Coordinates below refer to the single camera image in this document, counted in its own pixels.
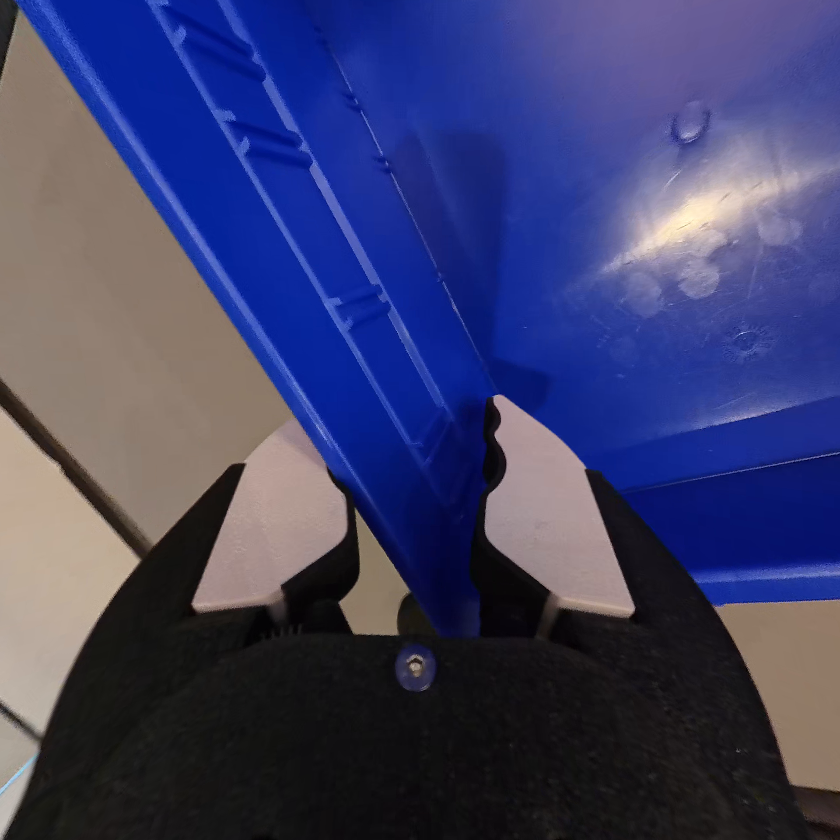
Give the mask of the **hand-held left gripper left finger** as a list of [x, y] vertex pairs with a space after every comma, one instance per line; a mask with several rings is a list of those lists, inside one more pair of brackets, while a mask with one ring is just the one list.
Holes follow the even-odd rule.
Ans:
[[352, 493], [292, 418], [247, 457], [192, 608], [300, 619], [316, 602], [340, 602], [360, 567]]

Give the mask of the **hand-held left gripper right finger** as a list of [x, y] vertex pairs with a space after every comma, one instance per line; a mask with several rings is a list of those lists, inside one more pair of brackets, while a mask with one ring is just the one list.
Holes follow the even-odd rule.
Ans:
[[481, 622], [555, 622], [562, 612], [635, 613], [587, 471], [503, 395], [486, 403], [486, 455], [469, 571]]

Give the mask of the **blue plastic bin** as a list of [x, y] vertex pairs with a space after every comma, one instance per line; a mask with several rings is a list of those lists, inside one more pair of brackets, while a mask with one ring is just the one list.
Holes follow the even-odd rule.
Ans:
[[484, 401], [838, 599], [838, 2], [18, 2], [437, 628]]

